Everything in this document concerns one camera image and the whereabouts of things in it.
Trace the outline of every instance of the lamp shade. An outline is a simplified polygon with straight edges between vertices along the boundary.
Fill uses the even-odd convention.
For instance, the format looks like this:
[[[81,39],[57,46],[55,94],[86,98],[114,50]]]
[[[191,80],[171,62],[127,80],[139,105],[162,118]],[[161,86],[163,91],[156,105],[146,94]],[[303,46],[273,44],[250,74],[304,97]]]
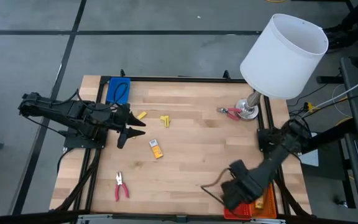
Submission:
[[[242,61],[241,74],[265,96],[292,99],[302,92],[327,49],[322,28],[275,14]]]

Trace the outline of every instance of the lamp base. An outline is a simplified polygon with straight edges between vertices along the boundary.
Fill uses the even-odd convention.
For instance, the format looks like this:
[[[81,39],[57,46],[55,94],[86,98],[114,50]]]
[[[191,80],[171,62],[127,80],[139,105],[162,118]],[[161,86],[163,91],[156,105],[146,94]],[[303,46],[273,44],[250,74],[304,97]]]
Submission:
[[[245,120],[254,119],[254,118],[256,118],[256,116],[258,116],[258,113],[259,113],[258,106],[255,105],[250,108],[247,104],[247,99],[239,100],[236,104],[236,108],[241,109],[241,112],[237,113],[237,114],[240,116],[240,118],[245,119]]]

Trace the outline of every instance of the red-handled pliers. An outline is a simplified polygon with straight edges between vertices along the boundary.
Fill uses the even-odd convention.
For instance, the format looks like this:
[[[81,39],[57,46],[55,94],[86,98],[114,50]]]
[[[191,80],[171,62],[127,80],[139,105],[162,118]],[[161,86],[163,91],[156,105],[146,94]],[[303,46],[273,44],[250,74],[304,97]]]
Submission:
[[[217,108],[216,109],[217,112],[219,113],[224,113],[227,114],[227,116],[231,119],[233,119],[234,121],[238,121],[240,120],[240,118],[235,114],[235,113],[241,113],[241,109],[238,108]]]
[[[124,191],[125,191],[125,196],[126,196],[127,198],[129,198],[129,192],[128,192],[127,185],[122,181],[121,172],[117,172],[116,179],[117,179],[117,185],[116,185],[116,202],[118,202],[118,200],[119,200],[119,186],[122,185],[122,187],[124,188]]]

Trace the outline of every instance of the wooden table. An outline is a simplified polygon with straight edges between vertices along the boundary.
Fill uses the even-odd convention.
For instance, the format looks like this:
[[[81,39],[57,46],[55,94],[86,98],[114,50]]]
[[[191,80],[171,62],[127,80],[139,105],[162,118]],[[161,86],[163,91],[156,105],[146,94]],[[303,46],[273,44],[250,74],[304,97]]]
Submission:
[[[84,100],[95,100],[100,76],[86,75],[80,89]],[[103,91],[105,102],[107,85]],[[232,107],[238,99],[252,93],[245,83],[131,82],[129,103],[135,115],[142,111],[146,127],[143,136],[128,139],[123,149],[116,147],[117,133],[109,132],[102,150],[93,194],[92,212],[222,215],[223,206],[200,189],[212,183],[218,174],[236,159],[248,169],[262,161],[258,150],[257,120],[233,121],[216,112],[216,107]],[[270,100],[275,125],[289,117],[284,100]],[[261,108],[267,128],[266,110]],[[169,115],[165,128],[161,115]],[[149,141],[156,139],[163,157],[155,159]],[[74,149],[60,165],[50,208],[59,206],[78,183],[84,149]],[[285,183],[300,205],[310,212],[300,163],[289,156],[283,163]],[[116,172],[122,172],[130,198],[121,192],[115,202]],[[231,177],[226,174],[223,180]],[[221,194],[220,186],[211,187]],[[80,208],[85,206],[87,186]],[[283,213],[280,194],[278,212]]]

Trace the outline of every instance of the orange tray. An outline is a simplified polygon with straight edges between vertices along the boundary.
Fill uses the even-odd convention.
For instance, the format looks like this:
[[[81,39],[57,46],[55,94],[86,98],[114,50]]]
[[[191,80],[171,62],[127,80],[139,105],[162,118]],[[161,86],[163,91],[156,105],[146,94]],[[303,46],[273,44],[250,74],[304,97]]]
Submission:
[[[250,220],[252,218],[250,205],[240,203],[239,206],[233,210],[233,212],[230,212],[229,209],[225,208],[223,216],[228,220]]]
[[[277,218],[276,205],[274,201],[273,185],[270,183],[264,192],[264,208],[255,208],[255,202],[250,205],[252,218]]]

